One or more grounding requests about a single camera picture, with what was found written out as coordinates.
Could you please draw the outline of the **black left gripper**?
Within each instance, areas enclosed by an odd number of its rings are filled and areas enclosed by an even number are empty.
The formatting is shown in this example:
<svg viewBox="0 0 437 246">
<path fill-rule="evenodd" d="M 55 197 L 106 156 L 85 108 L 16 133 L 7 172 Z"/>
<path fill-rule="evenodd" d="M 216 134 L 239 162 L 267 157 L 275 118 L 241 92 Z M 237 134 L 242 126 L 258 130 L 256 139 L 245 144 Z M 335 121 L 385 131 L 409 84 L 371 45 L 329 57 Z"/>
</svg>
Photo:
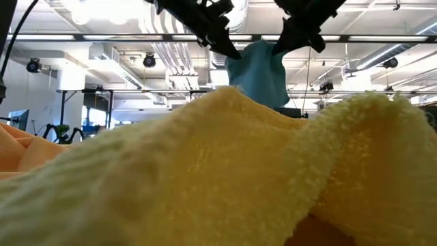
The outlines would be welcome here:
<svg viewBox="0 0 437 246">
<path fill-rule="evenodd" d="M 234 5 L 231 0 L 200 2 L 195 0 L 145 0 L 160 14 L 166 10 L 199 40 L 206 40 L 210 50 L 232 59 L 240 59 L 240 52 L 229 38 L 227 25 Z"/>
</svg>

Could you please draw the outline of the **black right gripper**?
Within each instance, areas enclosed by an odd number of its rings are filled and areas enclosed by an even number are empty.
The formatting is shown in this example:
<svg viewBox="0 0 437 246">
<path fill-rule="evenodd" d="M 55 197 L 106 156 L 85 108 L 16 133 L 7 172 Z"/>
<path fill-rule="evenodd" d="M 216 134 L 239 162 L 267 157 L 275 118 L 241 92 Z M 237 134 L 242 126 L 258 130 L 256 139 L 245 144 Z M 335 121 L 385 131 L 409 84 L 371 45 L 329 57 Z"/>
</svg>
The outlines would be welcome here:
<svg viewBox="0 0 437 246">
<path fill-rule="evenodd" d="M 304 44 L 321 53 L 326 48 L 320 27 L 330 18 L 337 16 L 337 10 L 346 0 L 274 0 L 289 18 L 283 18 L 283 30 L 272 48 L 272 55 L 290 52 L 301 47 L 299 30 L 305 33 Z"/>
</svg>

